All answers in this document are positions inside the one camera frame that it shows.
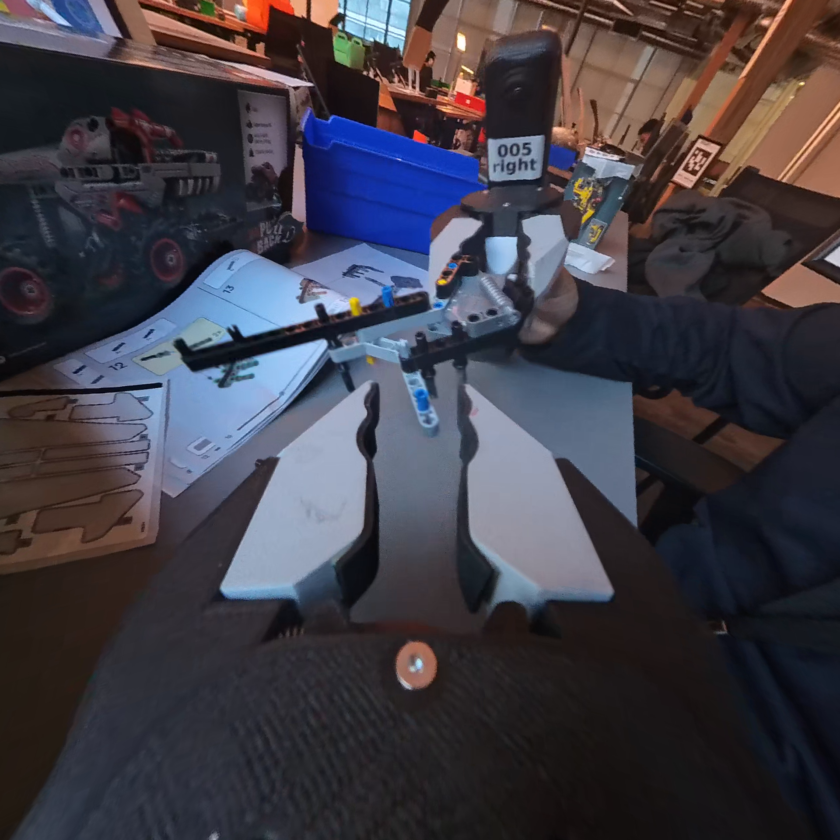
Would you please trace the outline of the person's right hand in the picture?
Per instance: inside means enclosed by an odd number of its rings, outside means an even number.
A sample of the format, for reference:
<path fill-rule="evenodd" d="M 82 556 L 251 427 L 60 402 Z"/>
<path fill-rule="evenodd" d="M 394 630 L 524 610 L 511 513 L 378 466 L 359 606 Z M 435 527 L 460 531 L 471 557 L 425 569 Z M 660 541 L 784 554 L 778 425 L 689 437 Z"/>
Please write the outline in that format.
<path fill-rule="evenodd" d="M 519 342 L 525 345 L 550 342 L 573 318 L 579 299 L 577 280 L 561 266 L 535 298 L 530 314 L 520 328 Z"/>

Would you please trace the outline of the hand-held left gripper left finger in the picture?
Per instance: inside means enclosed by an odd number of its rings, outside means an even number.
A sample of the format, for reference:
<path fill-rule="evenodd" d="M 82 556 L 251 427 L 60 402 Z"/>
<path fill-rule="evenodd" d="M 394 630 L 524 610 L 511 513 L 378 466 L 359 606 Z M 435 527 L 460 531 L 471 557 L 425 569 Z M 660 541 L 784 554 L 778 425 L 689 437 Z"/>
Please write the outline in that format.
<path fill-rule="evenodd" d="M 377 383 L 359 385 L 279 454 L 220 586 L 229 601 L 350 607 L 378 570 Z"/>

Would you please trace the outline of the black and grey lego assembly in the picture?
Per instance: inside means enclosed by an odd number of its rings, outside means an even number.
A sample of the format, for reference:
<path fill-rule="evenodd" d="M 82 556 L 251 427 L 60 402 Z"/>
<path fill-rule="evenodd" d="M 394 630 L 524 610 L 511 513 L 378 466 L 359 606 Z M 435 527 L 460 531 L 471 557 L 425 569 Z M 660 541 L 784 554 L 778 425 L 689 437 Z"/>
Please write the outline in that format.
<path fill-rule="evenodd" d="M 505 276 L 480 269 L 474 255 L 457 253 L 434 280 L 433 294 L 414 290 L 395 295 L 382 289 L 379 298 L 328 313 L 315 306 L 314 318 L 266 332 L 244 335 L 226 330 L 228 340 L 200 349 L 183 339 L 173 341 L 192 372 L 220 369 L 218 387 L 241 380 L 245 367 L 260 356 L 299 345 L 325 342 L 330 360 L 349 392 L 355 388 L 350 362 L 371 358 L 400 367 L 416 420 L 429 437 L 438 432 L 433 400 L 436 368 L 451 362 L 462 380 L 469 357 L 496 347 L 511 349 L 534 302 L 522 263 Z"/>

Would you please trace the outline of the dark grey jacket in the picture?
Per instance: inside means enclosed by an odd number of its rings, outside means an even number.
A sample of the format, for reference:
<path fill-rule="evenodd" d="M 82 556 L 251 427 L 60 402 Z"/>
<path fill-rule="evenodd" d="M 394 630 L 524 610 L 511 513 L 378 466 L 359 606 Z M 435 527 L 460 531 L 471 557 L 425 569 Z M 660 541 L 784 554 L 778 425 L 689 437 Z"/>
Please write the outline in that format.
<path fill-rule="evenodd" d="M 627 291 L 741 306 L 790 264 L 795 238 L 739 198 L 680 192 L 628 238 Z"/>

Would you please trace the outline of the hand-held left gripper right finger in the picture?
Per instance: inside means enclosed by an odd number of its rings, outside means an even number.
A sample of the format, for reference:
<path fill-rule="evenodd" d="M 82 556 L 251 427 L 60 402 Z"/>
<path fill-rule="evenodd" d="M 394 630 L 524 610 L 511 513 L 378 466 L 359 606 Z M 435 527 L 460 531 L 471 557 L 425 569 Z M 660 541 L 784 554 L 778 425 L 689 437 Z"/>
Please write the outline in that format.
<path fill-rule="evenodd" d="M 471 385 L 458 390 L 458 584 L 471 613 L 501 603 L 538 614 L 549 602 L 614 597 L 552 453 Z"/>

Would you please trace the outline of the yellow vehicle lego box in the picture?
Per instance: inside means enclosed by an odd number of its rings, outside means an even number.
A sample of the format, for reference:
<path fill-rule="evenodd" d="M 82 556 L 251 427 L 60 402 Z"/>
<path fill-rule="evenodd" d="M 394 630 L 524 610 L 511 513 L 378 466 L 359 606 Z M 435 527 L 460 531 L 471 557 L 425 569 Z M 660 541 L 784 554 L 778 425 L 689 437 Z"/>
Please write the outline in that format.
<path fill-rule="evenodd" d="M 595 250 L 622 209 L 636 165 L 615 154 L 587 149 L 563 190 L 563 199 L 581 216 L 574 242 Z"/>

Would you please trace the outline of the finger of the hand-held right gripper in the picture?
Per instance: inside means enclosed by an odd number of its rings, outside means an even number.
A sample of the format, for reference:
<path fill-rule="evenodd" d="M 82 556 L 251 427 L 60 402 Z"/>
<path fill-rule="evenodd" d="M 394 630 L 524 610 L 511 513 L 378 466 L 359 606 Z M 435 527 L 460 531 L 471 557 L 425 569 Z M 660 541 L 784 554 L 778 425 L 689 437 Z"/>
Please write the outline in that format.
<path fill-rule="evenodd" d="M 570 240 L 560 213 L 526 217 L 521 222 L 521 305 L 530 309 L 563 267 Z"/>
<path fill-rule="evenodd" d="M 428 260 L 431 298 L 452 298 L 468 278 L 488 277 L 487 213 L 453 206 L 432 223 Z"/>

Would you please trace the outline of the framed black and white marker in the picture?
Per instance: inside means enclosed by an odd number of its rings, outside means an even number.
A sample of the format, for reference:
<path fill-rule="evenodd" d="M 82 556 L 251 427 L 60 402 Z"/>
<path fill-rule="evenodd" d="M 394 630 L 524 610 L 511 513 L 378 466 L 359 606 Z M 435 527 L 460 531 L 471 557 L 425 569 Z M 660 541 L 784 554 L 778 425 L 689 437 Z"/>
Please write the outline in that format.
<path fill-rule="evenodd" d="M 698 134 L 689 145 L 669 183 L 687 190 L 695 188 L 724 147 L 725 143 Z"/>

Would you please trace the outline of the white lego instruction booklet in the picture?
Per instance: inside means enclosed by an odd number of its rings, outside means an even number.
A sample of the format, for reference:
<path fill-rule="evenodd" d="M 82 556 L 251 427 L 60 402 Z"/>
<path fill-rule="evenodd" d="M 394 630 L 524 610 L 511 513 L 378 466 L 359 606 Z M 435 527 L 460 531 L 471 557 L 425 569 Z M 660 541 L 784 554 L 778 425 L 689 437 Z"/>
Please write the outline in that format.
<path fill-rule="evenodd" d="M 369 245 L 318 259 L 300 270 L 236 251 L 221 258 L 180 297 L 152 318 L 43 368 L 55 386 L 114 387 L 150 382 L 169 385 L 163 491 L 180 495 L 248 438 L 278 417 L 320 371 L 325 342 L 307 343 L 242 364 L 224 388 L 220 369 L 190 372 L 174 341 L 202 350 L 229 340 L 237 327 L 250 336 L 305 322 L 322 304 L 328 314 L 395 296 L 431 292 L 427 269 Z"/>

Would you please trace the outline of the person's dark blue clothing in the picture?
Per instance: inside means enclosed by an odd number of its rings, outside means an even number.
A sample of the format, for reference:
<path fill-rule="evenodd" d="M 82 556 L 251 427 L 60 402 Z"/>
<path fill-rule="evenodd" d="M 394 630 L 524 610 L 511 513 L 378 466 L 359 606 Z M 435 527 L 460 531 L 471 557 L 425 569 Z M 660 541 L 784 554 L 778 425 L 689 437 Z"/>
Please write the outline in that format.
<path fill-rule="evenodd" d="M 838 398 L 656 549 L 718 636 L 753 744 L 818 838 L 838 838 L 838 643 L 794 644 L 793 622 L 838 622 Z"/>

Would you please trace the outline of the black chair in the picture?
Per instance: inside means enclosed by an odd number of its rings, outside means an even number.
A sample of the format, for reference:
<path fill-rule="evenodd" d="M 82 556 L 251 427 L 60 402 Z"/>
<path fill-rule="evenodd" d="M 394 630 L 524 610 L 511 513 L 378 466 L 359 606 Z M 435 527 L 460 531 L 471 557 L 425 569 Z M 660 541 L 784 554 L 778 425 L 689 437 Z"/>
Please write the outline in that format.
<path fill-rule="evenodd" d="M 753 167 L 742 170 L 720 197 L 764 211 L 780 240 L 773 267 L 763 279 L 750 280 L 753 296 L 782 309 L 839 302 L 838 266 L 811 267 L 813 261 L 821 261 L 826 246 L 838 244 L 837 197 L 774 180 Z"/>

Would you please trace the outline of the person's right forearm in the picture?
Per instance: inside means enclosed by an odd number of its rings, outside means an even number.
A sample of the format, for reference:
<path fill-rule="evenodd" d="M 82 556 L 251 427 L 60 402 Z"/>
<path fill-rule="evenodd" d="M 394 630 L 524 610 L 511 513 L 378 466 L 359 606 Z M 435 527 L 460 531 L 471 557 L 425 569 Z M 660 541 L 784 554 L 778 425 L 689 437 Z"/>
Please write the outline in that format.
<path fill-rule="evenodd" d="M 522 344 L 564 371 L 678 391 L 756 434 L 838 448 L 839 307 L 739 308 L 646 297 L 577 280 L 579 305 L 550 341 Z"/>

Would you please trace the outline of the white paper bag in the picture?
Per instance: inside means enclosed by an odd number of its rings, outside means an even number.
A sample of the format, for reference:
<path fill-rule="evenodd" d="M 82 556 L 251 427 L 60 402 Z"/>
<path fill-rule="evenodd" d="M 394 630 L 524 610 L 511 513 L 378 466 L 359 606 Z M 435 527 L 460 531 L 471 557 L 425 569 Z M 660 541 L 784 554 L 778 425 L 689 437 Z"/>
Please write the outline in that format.
<path fill-rule="evenodd" d="M 585 274 L 597 274 L 608 270 L 614 265 L 614 262 L 613 257 L 577 243 L 569 243 L 564 259 L 564 265 L 567 269 L 576 269 Z"/>

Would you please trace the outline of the large blue plastic bin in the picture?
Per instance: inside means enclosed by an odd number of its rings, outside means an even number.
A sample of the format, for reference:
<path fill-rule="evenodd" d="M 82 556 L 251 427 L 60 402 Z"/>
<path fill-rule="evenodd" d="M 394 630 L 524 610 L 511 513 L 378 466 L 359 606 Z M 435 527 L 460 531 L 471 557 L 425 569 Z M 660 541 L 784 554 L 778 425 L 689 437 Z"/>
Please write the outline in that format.
<path fill-rule="evenodd" d="M 341 117 L 301 121 L 306 226 L 428 254 L 434 220 L 483 190 L 471 156 Z"/>

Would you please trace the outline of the lego sticker sheet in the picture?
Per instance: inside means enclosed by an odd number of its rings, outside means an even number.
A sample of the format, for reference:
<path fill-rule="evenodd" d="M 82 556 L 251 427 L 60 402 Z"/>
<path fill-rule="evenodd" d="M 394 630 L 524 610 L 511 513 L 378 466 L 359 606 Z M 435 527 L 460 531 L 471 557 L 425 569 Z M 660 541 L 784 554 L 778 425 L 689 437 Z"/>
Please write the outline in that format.
<path fill-rule="evenodd" d="M 156 541 L 169 401 L 159 382 L 2 391 L 2 575 Z"/>

